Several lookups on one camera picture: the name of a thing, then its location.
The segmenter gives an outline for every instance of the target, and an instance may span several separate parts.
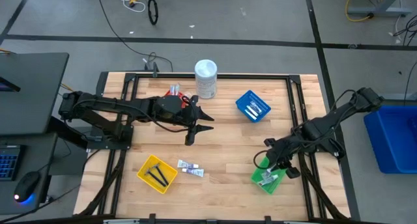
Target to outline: blue light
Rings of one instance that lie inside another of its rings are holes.
[[[35,199],[35,194],[34,194],[34,193],[32,193],[32,195],[31,195],[29,198],[27,198],[27,200],[26,200],[26,201],[24,201],[24,202],[20,202],[20,204],[21,204],[21,205],[28,205],[28,204],[30,204],[32,201],[34,201],[34,199]]]

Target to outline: plastic lid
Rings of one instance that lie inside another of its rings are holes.
[[[217,73],[217,65],[211,60],[200,60],[195,64],[194,72],[199,77],[212,77]]]

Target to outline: keyboard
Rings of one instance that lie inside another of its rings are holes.
[[[0,145],[0,181],[13,181],[23,146]]]

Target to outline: computer mouse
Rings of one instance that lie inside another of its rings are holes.
[[[40,173],[38,171],[32,171],[23,176],[14,189],[14,199],[19,203],[26,201],[35,190],[39,178]]]

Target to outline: blue plastic box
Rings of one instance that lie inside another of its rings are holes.
[[[254,101],[256,105],[259,107],[260,110],[262,110],[262,113],[257,116],[256,120],[254,120],[245,109],[247,109],[247,105],[250,105],[250,102]],[[237,108],[245,114],[252,122],[259,122],[265,115],[271,111],[271,107],[268,106],[260,97],[258,97],[253,91],[249,90],[247,91],[242,97],[240,97],[236,101]]]
[[[364,117],[381,172],[417,173],[416,117],[414,106],[382,106]]]

